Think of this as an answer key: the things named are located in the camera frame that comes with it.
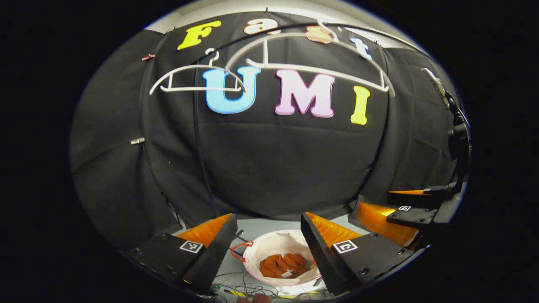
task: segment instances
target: pink letter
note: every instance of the pink letter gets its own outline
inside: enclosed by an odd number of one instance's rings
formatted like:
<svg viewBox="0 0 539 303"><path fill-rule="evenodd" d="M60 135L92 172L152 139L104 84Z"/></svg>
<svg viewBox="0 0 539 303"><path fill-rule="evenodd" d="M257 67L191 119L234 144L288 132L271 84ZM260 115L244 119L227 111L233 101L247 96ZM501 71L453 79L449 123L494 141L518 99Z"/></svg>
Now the pink letter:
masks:
<svg viewBox="0 0 539 303"><path fill-rule="evenodd" d="M331 86L335 82L335 77L317 74L307 88L298 71L277 70L275 74L281 78L281 100L279 105L275 106L276 114L292 115L295 113L296 109L292 106L292 95L294 95L302 115L307 112L310 104L316 98L310 113L320 118L331 118L333 116Z"/></svg>

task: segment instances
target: yellow letter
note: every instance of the yellow letter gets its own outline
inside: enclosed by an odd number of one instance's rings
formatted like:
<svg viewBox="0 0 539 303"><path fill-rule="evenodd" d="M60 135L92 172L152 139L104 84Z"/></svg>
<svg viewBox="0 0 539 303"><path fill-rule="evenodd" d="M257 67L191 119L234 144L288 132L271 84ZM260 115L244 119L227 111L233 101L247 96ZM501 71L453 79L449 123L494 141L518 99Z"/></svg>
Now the yellow letter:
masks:
<svg viewBox="0 0 539 303"><path fill-rule="evenodd" d="M367 98L370 96L370 92L363 86L354 86L354 92L356 93L356 109L354 114L350 117L350 121L354 124L365 125L367 124Z"/></svg>
<svg viewBox="0 0 539 303"><path fill-rule="evenodd" d="M217 20L210 23L193 26L190 29L187 29L187 36L185 36L185 39L183 39L183 43L178 46L178 50L186 49L187 47L191 47L202 42L202 40L198 39L198 36L206 38L211 32L212 26L221 26L221 21Z"/></svg>
<svg viewBox="0 0 539 303"><path fill-rule="evenodd" d="M331 35L321 26L308 26L307 39L315 42L328 44L331 42Z"/></svg>
<svg viewBox="0 0 539 303"><path fill-rule="evenodd" d="M247 22L247 25L244 29L243 29L243 32L246 33L247 35L252 35L252 34L255 34L257 32L261 32L261 31L265 31L265 30L269 30L269 29L274 29L277 27L277 21L273 20L273 19L266 19L266 18L263 18L263 19L253 19L249 22ZM274 35L276 33L280 33L281 30L276 30L276 31L272 31L272 32L267 32L268 35Z"/></svg>

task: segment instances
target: metal clip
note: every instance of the metal clip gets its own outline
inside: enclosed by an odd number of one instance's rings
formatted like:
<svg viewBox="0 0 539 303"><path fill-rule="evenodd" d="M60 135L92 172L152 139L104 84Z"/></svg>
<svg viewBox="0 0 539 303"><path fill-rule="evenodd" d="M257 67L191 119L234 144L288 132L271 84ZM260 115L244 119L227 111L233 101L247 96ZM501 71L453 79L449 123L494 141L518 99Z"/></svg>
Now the metal clip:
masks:
<svg viewBox="0 0 539 303"><path fill-rule="evenodd" d="M149 60L151 58L155 58L155 55L154 54L148 54L148 56L142 58L142 61Z"/></svg>
<svg viewBox="0 0 539 303"><path fill-rule="evenodd" d="M441 85L441 80L440 78L437 78L428 68L424 67L421 69L422 71L424 71L428 78L429 78L429 81L431 82L432 86L434 86L434 89L436 89L436 92L438 93L438 95L440 96L442 102L445 104L445 106L447 107L447 109L449 109L449 101L447 101L447 98L445 97L445 94L446 94L446 91L444 89L444 87Z"/></svg>
<svg viewBox="0 0 539 303"><path fill-rule="evenodd" d="M144 137L138 138L138 139L135 139L135 140L131 140L131 145L139 144L139 143L142 143L142 142L144 142Z"/></svg>

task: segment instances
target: plastic hanger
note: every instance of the plastic hanger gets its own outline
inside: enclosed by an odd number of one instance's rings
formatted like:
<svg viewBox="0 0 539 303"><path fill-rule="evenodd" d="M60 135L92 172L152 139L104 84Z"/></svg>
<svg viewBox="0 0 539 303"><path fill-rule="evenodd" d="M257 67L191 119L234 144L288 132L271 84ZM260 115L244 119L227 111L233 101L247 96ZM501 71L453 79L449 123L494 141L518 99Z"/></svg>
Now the plastic hanger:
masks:
<svg viewBox="0 0 539 303"><path fill-rule="evenodd" d="M269 63L268 62L268 43L267 43L268 40L281 39L281 38L287 38L287 37L307 37L306 33L279 33L277 35L271 35L271 36L266 36L266 37L262 37L260 39L257 39L255 41L245 45L244 47L240 48L230 58L230 60L226 63L225 70L227 72L230 72L230 68L236 63L236 61L238 61L238 59L241 56L243 56L250 49L252 49L255 46L262 43L262 63L255 62L255 61L253 61L251 59L246 59L245 62L247 64L249 64L251 66L254 66L254 67L262 68L262 69L263 68L269 68L269 69L275 69L275 70L292 69L292 70L312 72L312 73L328 74L328 75L339 77L339 78L349 80L349 81L352 81L352 82L357 82L357 83L360 83L362 85L367 85L367 86L370 86L372 88L378 89L378 90L383 91L383 92L389 91L392 97L395 96L395 90L393 89L393 84L389 80L388 75L385 74L385 72L382 70L382 68L376 62L374 62L374 60L371 60L371 59L368 59L368 58L364 57L361 53L359 53L357 51L357 49L355 47L339 41L339 39L337 38L337 34L333 30L331 30L331 29L327 28L325 25L323 25L321 21L318 21L318 24L322 28L324 28L324 29L326 29L327 31L330 32L330 34L331 34L331 41L330 42L331 43L337 44L337 45L339 45L341 47L344 47L345 49L349 49L349 50L357 53L358 55L361 56L361 58L367 60L377 70L379 70L380 71L380 83L381 84L375 84L375 83L367 81L365 79L354 77L352 75L348 75L348 74L341 73L341 72L327 70L325 68L318 68L318 67L297 65L297 64L281 64L281 63Z"/></svg>
<svg viewBox="0 0 539 303"><path fill-rule="evenodd" d="M215 49L213 49L213 48L207 49L206 54L209 54L210 52L213 52L214 50ZM157 86L161 82L163 82L163 80L166 79L166 78L169 78L168 87L164 87L164 86L161 85L161 90L164 91L164 92L180 92L180 91L239 92L240 90L245 91L245 86L243 85L243 82L239 79L239 77L236 74L234 74L233 72L227 71L222 67L212 65L215 60L219 59L219 52L216 51L215 53L216 53L215 57L210 59L210 62L208 63L208 65L204 65L204 64L187 65L187 66L182 66L182 67L176 68L175 70L172 70L172 71L166 73L164 76L159 78L159 80L156 81L155 84L151 87L150 95L153 94L153 92L157 88ZM174 73L177 73L179 71L184 71L184 70L190 70L192 68L207 68L207 69L210 69L210 70L221 70L221 71L224 71L225 74L229 73L230 75L232 75L236 79L236 87L235 88L226 88L226 87L225 88L222 88L222 87L172 87L172 75Z"/></svg>

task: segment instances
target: brown towel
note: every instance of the brown towel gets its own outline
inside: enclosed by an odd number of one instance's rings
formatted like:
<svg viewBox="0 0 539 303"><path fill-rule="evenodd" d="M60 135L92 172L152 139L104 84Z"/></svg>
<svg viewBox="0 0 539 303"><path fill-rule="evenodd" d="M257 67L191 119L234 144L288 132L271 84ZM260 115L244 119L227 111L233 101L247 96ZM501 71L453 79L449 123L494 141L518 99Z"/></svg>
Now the brown towel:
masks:
<svg viewBox="0 0 539 303"><path fill-rule="evenodd" d="M260 262L260 273L268 278L281 278L281 275L288 270L293 274L288 278L307 272L307 261L300 254L287 253L284 257L280 254L274 254Z"/></svg>

